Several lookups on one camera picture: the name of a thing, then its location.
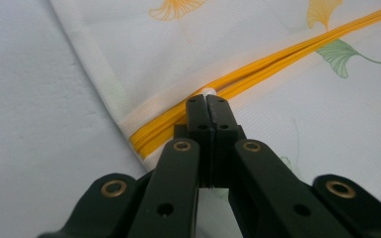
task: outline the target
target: folded cloth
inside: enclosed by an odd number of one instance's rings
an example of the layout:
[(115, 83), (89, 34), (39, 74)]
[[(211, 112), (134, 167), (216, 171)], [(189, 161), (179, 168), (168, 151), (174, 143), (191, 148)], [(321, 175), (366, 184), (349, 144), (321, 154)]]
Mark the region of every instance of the folded cloth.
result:
[[(217, 78), (381, 10), (381, 1), (362, 0), (52, 4), (128, 140)], [(381, 22), (347, 32), (229, 102), (248, 138), (270, 145), (300, 179), (337, 174), (381, 200)], [(149, 170), (163, 148), (131, 146)], [(201, 194), (215, 214), (201, 212), (200, 236), (239, 234), (223, 198)]]

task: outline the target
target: yellow leaf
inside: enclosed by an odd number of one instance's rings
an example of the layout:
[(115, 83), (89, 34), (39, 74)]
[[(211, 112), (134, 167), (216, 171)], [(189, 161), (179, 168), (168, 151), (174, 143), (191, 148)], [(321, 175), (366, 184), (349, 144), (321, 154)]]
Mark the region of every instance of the yellow leaf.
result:
[(165, 0), (163, 6), (151, 9), (150, 16), (155, 19), (170, 21), (199, 8), (205, 0)]
[(315, 22), (321, 22), (327, 31), (330, 14), (340, 4), (342, 0), (311, 0), (308, 10), (309, 28), (312, 28)]

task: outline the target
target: gray surface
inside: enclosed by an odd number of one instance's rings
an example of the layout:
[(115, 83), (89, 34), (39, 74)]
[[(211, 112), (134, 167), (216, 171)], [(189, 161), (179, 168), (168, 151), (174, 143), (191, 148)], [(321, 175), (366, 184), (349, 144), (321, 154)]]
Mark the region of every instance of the gray surface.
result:
[(144, 172), (49, 2), (0, 1), (0, 237), (60, 229), (95, 179)]

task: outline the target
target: green ginkgo leaf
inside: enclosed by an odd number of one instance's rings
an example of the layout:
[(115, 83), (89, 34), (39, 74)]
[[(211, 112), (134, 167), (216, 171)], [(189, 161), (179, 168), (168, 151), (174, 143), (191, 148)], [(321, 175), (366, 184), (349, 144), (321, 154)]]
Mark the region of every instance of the green ginkgo leaf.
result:
[(327, 62), (329, 62), (330, 66), (336, 72), (336, 74), (342, 78), (348, 78), (346, 64), (348, 60), (353, 56), (360, 56), (369, 61), (381, 64), (381, 61), (376, 61), (365, 57), (349, 44), (340, 39), (318, 49), (317, 53), (320, 54)]

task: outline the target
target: yellow fabric edge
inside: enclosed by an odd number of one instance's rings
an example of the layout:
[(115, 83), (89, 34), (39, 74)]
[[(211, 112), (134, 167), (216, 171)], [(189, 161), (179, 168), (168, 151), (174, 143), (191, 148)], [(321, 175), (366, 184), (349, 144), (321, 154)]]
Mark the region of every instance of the yellow fabric edge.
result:
[(379, 21), (381, 21), (381, 10), (268, 57), (254, 61), (224, 77), (208, 83), (159, 117), (138, 129), (130, 137), (130, 142), (134, 149), (145, 159), (173, 136), (173, 125), (186, 123), (186, 100), (191, 96), (200, 94), (203, 88), (214, 88), (219, 96), (230, 99), (317, 49), (350, 32)]

